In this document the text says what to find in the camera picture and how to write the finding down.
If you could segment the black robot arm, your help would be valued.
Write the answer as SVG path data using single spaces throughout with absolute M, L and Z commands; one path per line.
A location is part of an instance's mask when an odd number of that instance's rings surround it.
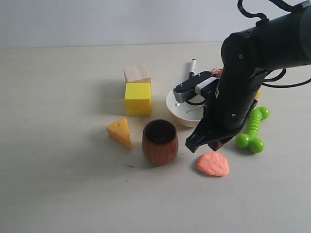
M 286 15 L 270 20 L 263 13 L 247 12 L 238 1 L 245 17 L 258 17 L 259 21 L 253 28 L 232 33 L 224 40 L 220 78 L 195 87 L 206 101 L 201 121 L 185 142 L 190 151 L 202 145 L 218 150 L 236 136 L 256 106 L 260 87 L 270 81 L 271 72 L 311 63 L 310 1 L 291 6 L 276 0 L 275 5 Z

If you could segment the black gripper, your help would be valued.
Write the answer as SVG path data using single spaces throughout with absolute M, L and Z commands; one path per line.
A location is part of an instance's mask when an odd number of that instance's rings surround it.
M 186 139 L 186 147 L 192 153 L 203 145 L 217 151 L 235 137 L 268 73 L 262 68 L 256 68 L 250 74 L 223 68 L 212 101 L 203 119 Z

